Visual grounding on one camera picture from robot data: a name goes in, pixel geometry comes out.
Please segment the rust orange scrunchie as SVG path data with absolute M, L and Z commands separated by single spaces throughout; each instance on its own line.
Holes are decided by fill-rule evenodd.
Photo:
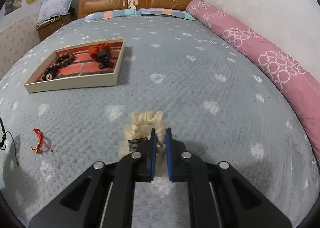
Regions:
M 99 43 L 89 47 L 88 52 L 91 59 L 97 61 L 99 54 L 104 50 L 111 50 L 111 44 L 109 42 Z

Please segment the pink rolled quilt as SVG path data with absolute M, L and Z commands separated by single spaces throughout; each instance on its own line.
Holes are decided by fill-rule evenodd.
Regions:
M 192 0 L 187 12 L 266 74 L 291 105 L 319 156 L 319 82 L 294 58 L 228 13 L 203 0 Z

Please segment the lavender dotted cushion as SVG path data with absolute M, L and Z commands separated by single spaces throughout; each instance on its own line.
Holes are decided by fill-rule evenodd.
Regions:
M 57 16 L 63 16 L 68 13 L 72 0 L 47 0 L 40 6 L 37 25 Z

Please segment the cream satin scrunchie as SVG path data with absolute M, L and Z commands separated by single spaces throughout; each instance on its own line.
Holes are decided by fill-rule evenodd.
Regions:
M 125 141 L 120 143 L 118 156 L 121 159 L 131 153 L 129 144 L 130 140 L 151 138 L 151 131 L 153 128 L 155 129 L 155 133 L 157 136 L 155 176 L 160 178 L 167 172 L 167 170 L 165 169 L 167 166 L 167 164 L 165 163 L 166 124 L 164 122 L 163 112 L 153 112 L 147 109 L 143 113 L 132 113 L 131 122 L 125 123 Z

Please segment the cream tray with red lining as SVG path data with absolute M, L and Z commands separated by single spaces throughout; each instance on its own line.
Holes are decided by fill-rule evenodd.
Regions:
M 90 58 L 92 45 L 111 44 L 112 68 L 100 70 L 99 62 Z M 39 93 L 75 88 L 109 87 L 117 84 L 125 49 L 125 39 L 91 41 L 54 50 L 24 84 L 27 92 Z

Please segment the grey patterned bedspread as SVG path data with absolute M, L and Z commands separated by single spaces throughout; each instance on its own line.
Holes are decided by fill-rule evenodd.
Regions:
M 116 86 L 30 94 L 24 84 L 56 49 L 125 39 Z M 118 161 L 131 114 L 161 111 L 204 161 L 229 162 L 298 226 L 319 170 L 295 112 L 249 59 L 197 21 L 143 16 L 74 21 L 26 50 L 1 79 L 1 192 L 24 225 L 94 162 Z

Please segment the black hair claw clip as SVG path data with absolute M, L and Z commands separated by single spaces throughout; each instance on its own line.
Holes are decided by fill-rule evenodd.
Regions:
M 108 49 L 99 52 L 97 61 L 100 63 L 98 66 L 100 70 L 114 66 L 114 63 L 111 61 L 111 51 Z

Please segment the striped pillow left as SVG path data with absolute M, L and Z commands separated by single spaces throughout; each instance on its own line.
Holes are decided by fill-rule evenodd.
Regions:
M 131 10 L 131 9 L 124 9 L 124 10 L 112 10 L 112 11 L 103 11 L 103 12 L 96 12 L 92 13 L 90 15 L 87 15 L 83 22 L 94 22 L 99 21 L 103 19 L 111 19 L 116 17 L 136 17 L 141 16 L 141 12 L 137 10 Z

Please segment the brown wooden nightstand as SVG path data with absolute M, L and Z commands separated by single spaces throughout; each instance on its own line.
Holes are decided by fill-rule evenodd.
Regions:
M 66 15 L 58 16 L 41 23 L 36 27 L 40 41 L 43 41 L 61 27 L 71 23 L 74 20 L 76 20 L 76 16 L 71 13 L 67 13 Z

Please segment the striped pillow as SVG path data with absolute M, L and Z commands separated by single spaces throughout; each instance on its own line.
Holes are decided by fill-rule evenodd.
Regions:
M 139 9 L 138 13 L 140 15 L 171 16 L 171 17 L 186 19 L 189 21 L 195 21 L 195 18 L 191 14 L 181 10 L 149 8 L 149 9 Z
M 131 9 L 124 9 L 124 10 L 112 10 L 112 11 L 103 11 L 103 12 L 96 12 L 92 13 L 90 15 L 87 15 L 83 22 L 94 22 L 99 21 L 103 19 L 111 19 L 116 17 L 136 17 L 141 16 L 141 12 L 137 10 L 131 10 Z

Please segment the striped pillow right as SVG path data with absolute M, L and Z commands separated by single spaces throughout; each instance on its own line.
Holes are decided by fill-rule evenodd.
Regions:
M 139 9 L 138 13 L 140 15 L 171 16 L 171 17 L 186 19 L 189 21 L 195 21 L 195 18 L 191 14 L 181 10 L 149 8 L 149 9 Z

